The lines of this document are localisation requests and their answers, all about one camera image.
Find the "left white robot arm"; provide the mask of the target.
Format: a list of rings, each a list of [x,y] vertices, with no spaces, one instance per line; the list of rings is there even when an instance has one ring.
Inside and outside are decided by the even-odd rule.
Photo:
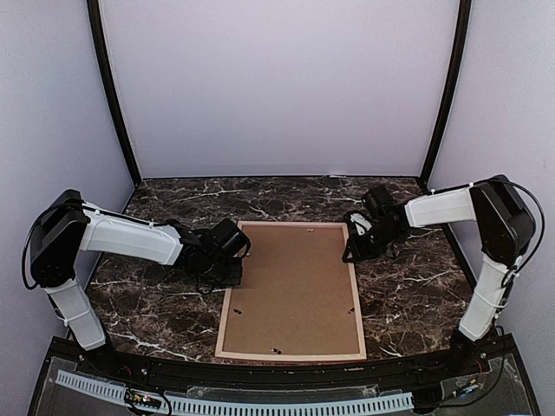
[[[132,218],[64,191],[31,225],[23,246],[21,273],[28,290],[42,288],[88,363],[104,378],[122,370],[121,357],[78,283],[75,261],[86,251],[135,257],[184,270],[201,284],[237,286],[250,239],[229,218],[212,228],[191,229],[177,220]]]

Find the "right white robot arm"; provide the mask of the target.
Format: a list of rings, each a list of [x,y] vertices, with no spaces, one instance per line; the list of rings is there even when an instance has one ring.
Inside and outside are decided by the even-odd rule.
[[[365,212],[350,211],[342,260],[357,263],[384,255],[412,229],[473,221],[483,263],[457,334],[482,339],[506,306],[513,281],[538,250],[545,220],[534,219],[520,196],[525,187],[505,175],[430,192],[407,202],[394,199],[382,185],[362,196]]]

